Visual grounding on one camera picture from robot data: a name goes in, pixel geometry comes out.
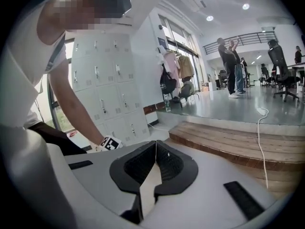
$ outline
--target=white shoe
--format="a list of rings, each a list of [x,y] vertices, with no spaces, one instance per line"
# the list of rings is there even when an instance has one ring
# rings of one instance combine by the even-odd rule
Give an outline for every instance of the white shoe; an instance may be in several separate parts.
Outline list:
[[[236,94],[229,94],[229,98],[238,98]]]

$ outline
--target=wooden step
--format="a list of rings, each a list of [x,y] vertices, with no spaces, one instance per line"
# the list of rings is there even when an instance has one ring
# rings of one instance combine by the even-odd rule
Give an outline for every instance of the wooden step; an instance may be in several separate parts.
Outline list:
[[[256,133],[182,122],[169,131],[173,142],[233,162],[265,186],[264,163]],[[305,137],[260,135],[269,191],[276,197],[293,192],[305,167]]]

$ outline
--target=black metal railing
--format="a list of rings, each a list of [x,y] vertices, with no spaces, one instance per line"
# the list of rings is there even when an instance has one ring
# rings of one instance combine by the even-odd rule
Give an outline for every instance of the black metal railing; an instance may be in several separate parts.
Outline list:
[[[245,46],[249,44],[255,43],[267,43],[271,39],[277,40],[274,31],[266,31],[266,32],[255,32],[244,35],[238,35],[239,45]],[[225,46],[229,46],[229,40],[234,40],[236,42],[236,36],[225,38]],[[219,44],[217,42],[210,43],[204,46],[205,53],[208,55],[213,52],[218,51]]]

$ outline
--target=glossy gray floor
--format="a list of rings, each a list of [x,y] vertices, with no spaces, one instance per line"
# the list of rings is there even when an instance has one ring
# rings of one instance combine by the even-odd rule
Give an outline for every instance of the glossy gray floor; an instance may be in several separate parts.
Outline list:
[[[284,103],[277,95],[273,98],[273,93],[279,90],[267,87],[253,86],[246,88],[246,93],[238,99],[228,98],[228,90],[218,90],[213,92],[198,93],[200,100],[195,95],[195,99],[188,99],[187,103],[182,100],[183,109],[179,104],[171,105],[171,113],[178,115],[190,115],[196,117],[207,117],[212,119],[230,120],[247,123],[257,123],[262,116],[257,112],[257,108],[269,110],[268,117],[261,123],[275,125],[305,125],[305,108],[302,99],[299,104],[292,97],[287,97]]]

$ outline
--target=recessed light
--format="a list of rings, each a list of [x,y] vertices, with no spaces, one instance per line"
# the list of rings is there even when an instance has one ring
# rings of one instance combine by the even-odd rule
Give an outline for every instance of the recessed light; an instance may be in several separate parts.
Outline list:
[[[243,10],[247,10],[248,8],[250,8],[249,3],[245,3],[245,4],[243,5]]]
[[[206,17],[206,20],[207,20],[207,21],[212,21],[213,19],[214,19],[214,17],[213,17],[212,15]]]

